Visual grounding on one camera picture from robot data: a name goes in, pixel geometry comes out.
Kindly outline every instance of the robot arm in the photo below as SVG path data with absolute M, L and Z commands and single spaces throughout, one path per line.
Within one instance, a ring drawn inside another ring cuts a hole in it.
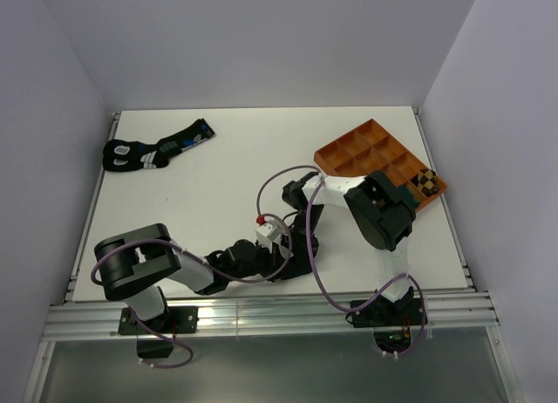
M 230 248 L 217 250 L 205 257 L 176 253 L 164 245 L 145 244 L 112 256 L 99 268 L 105 296 L 110 301 L 125 301 L 137 316 L 151 324 L 154 330 L 164 323 L 167 305 L 160 289 L 154 286 L 164 278 L 185 284 L 200 295 L 211 295 L 227 288 L 229 279 L 213 272 L 206 264 L 231 277 L 245 278 L 273 274 L 285 258 L 289 259 L 284 270 L 271 279 L 290 279 L 311 272 L 306 247 L 305 220 L 308 200 L 322 176 L 317 172 L 306 174 L 299 181 L 283 187 L 282 198 L 297 211 L 289 228 L 292 251 L 286 248 L 285 235 L 276 222 L 259 221 L 257 242 L 240 240 Z M 340 178 L 326 176 L 310 215 L 312 253 L 315 256 L 319 243 L 315 228 L 324 205 L 348 208 L 364 239 L 374 248 L 382 250 L 384 274 L 387 281 L 407 272 L 406 237 L 411 234 L 415 218 L 414 207 L 405 195 L 393 186 L 382 172 L 365 177 Z M 167 228 L 154 224 L 100 242 L 95 256 L 100 259 L 107 253 L 127 243 L 140 239 L 160 239 L 171 242 Z M 408 280 L 400 279 L 383 295 L 396 304 L 411 292 Z

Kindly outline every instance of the metal frame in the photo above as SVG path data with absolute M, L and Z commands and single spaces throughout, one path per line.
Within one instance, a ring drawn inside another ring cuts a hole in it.
M 38 403 L 41 400 L 46 374 L 51 366 L 55 345 L 54 342 L 41 342 L 38 344 L 35 363 L 33 368 L 31 368 L 31 374 L 25 389 L 24 403 Z
M 345 305 L 349 305 L 351 300 L 368 298 L 363 294 L 337 294 L 334 297 Z M 488 293 L 428 294 L 427 297 L 428 317 L 433 329 L 498 325 Z M 319 294 L 281 298 L 174 300 L 169 301 L 168 305 L 199 307 L 197 332 L 186 335 L 191 339 L 355 331 L 344 320 L 344 314 L 329 305 Z M 136 337 L 121 337 L 117 334 L 120 313 L 124 307 L 123 303 L 52 307 L 42 340 L 135 340 Z M 400 327 L 376 328 L 374 331 L 394 329 Z
M 502 337 L 500 327 L 489 326 L 487 327 L 488 340 L 496 361 L 496 366 L 502 378 L 504 391 L 509 403 L 524 403 L 525 397 L 521 391 L 520 382 L 515 375 L 514 365 L 507 351 L 506 343 Z
M 435 169 L 432 155 L 425 139 L 418 110 L 413 108 L 420 135 L 425 144 L 425 150 L 431 166 Z M 120 114 L 114 114 L 109 140 L 116 133 Z M 97 185 L 93 193 L 92 204 L 89 208 L 87 220 L 74 263 L 65 303 L 51 307 L 45 322 L 43 336 L 37 352 L 35 365 L 25 392 L 25 402 L 38 402 L 43 390 L 54 346 L 58 341 L 81 340 L 135 340 L 137 337 L 118 336 L 120 313 L 124 308 L 122 303 L 72 302 L 79 262 L 84 253 L 86 238 L 95 212 L 99 192 L 102 187 L 104 172 L 100 171 Z M 506 388 L 509 401 L 521 402 L 521 390 L 517 386 L 513 367 L 507 356 L 500 337 L 499 321 L 494 311 L 491 298 L 486 292 L 477 292 L 474 288 L 470 271 L 459 244 L 455 227 L 446 198 L 442 195 L 442 202 L 447 220 L 453 234 L 453 240 L 463 271 L 467 278 L 468 288 L 460 290 L 430 290 L 427 291 L 430 327 L 433 329 L 486 327 L 493 345 L 494 357 L 500 376 Z M 348 303 L 355 299 L 366 299 L 366 294 L 336 294 L 334 298 Z M 196 298 L 188 300 L 170 300 L 170 306 L 196 305 L 199 309 L 198 330 L 195 334 L 187 335 L 188 340 L 207 337 L 241 337 L 263 335 L 289 334 L 319 334 L 319 333 L 350 333 L 362 331 L 385 331 L 382 329 L 353 329 L 344 320 L 344 314 L 332 308 L 321 295 L 306 295 L 292 297 L 258 297 L 258 298 Z M 149 335 L 140 338 L 152 338 Z

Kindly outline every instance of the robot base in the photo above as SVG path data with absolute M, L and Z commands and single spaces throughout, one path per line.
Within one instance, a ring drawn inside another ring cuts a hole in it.
M 162 328 L 157 329 L 158 333 L 185 334 L 195 333 L 198 324 L 198 308 L 194 306 L 168 307 L 169 315 Z M 138 336 L 145 335 L 141 327 L 138 326 L 132 312 L 128 307 L 122 310 L 119 323 L 119 335 Z
M 364 300 L 350 302 L 350 307 L 355 308 L 364 303 Z M 379 297 L 374 303 L 357 313 L 351 313 L 350 323 L 355 328 L 364 327 L 395 327 L 410 324 L 422 324 L 422 304 L 419 298 L 409 300 L 405 308 L 397 312 L 391 310 L 392 303 L 384 297 Z

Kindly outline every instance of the orange tray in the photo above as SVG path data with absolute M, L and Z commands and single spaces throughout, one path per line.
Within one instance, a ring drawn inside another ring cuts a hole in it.
M 447 184 L 438 176 L 438 193 L 426 196 L 412 182 L 419 170 L 429 168 L 375 120 L 366 121 L 314 153 L 314 162 L 331 176 L 366 176 L 384 172 L 396 187 L 405 185 L 420 203 L 417 211 L 438 198 Z

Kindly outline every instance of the glass panel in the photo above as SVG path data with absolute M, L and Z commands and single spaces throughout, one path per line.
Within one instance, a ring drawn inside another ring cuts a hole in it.
M 137 364 L 125 340 L 58 343 L 44 387 L 50 402 L 504 401 L 485 329 L 434 331 L 399 362 L 376 354 L 369 332 L 190 339 L 194 362 Z M 175 351 L 175 357 L 181 357 Z

